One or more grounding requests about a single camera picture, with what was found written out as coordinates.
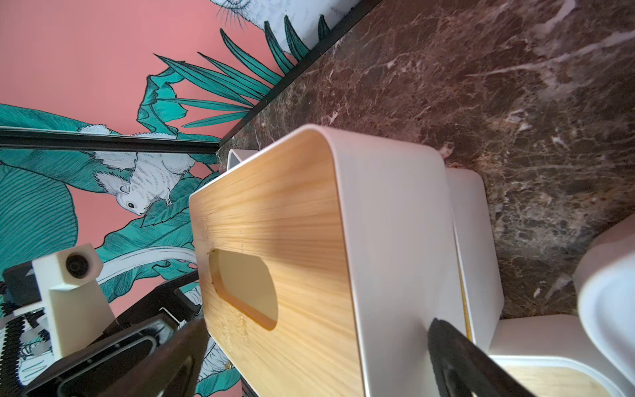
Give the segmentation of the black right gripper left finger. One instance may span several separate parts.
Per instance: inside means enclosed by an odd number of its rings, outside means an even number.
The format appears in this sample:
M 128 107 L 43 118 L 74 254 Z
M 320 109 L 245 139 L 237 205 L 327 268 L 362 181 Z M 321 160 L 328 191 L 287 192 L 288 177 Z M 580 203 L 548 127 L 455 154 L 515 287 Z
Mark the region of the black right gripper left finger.
M 208 344 L 204 319 L 187 323 L 102 396 L 193 396 Z

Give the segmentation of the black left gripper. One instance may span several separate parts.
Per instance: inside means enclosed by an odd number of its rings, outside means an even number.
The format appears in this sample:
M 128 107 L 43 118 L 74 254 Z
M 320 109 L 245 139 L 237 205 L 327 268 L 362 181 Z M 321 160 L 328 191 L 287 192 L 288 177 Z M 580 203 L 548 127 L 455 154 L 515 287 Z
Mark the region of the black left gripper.
M 119 315 L 102 337 L 54 363 L 21 395 L 102 396 L 187 323 L 200 319 L 200 306 L 181 290 L 197 280 L 197 272 L 192 271 L 155 287 Z

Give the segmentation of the large white box bamboo lid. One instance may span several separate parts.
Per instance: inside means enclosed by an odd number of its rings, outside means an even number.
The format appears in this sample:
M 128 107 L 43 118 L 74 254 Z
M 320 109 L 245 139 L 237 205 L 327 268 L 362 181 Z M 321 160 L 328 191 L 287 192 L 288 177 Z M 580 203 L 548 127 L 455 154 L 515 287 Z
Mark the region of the large white box bamboo lid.
M 259 396 L 435 396 L 433 319 L 464 329 L 431 147 L 307 125 L 190 197 L 208 331 Z

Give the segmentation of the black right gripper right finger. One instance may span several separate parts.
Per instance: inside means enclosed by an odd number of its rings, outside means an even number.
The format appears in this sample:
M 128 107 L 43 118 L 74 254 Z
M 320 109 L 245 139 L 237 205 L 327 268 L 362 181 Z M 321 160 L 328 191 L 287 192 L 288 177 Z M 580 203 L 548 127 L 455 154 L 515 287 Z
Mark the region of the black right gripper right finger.
M 428 350 L 442 397 L 532 395 L 445 320 L 433 319 Z

